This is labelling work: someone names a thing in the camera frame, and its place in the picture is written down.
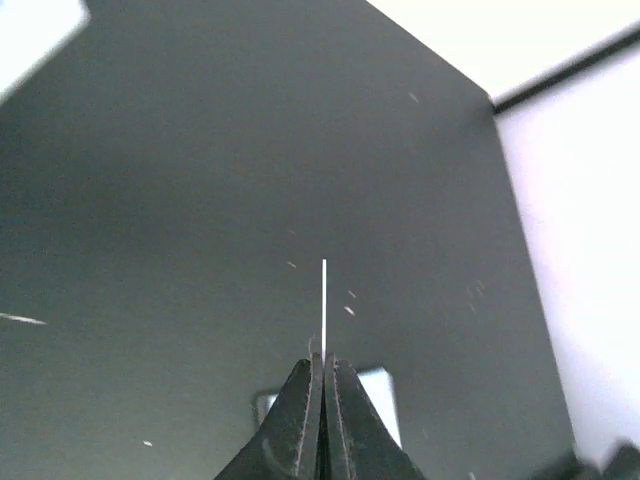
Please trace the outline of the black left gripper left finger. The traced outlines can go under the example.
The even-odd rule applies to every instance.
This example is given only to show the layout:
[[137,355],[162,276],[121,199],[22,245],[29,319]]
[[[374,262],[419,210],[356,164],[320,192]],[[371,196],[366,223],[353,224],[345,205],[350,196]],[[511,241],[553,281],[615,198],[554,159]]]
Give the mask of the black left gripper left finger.
[[257,432],[216,480],[315,479],[323,376],[319,354],[299,360]]

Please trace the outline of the red circle card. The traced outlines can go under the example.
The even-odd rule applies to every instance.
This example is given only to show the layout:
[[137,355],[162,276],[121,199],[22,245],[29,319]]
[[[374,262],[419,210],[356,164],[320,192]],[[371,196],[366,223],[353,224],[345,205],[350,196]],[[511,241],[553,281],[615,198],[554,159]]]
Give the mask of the red circle card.
[[321,359],[323,365],[326,364],[327,354],[327,259],[321,262]]

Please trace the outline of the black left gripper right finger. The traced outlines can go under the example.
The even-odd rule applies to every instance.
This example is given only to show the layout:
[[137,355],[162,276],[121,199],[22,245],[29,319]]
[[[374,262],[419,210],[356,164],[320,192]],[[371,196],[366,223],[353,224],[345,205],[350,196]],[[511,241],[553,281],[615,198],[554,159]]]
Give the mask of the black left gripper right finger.
[[424,477],[392,438],[354,367],[333,354],[325,365],[325,434],[327,479]]

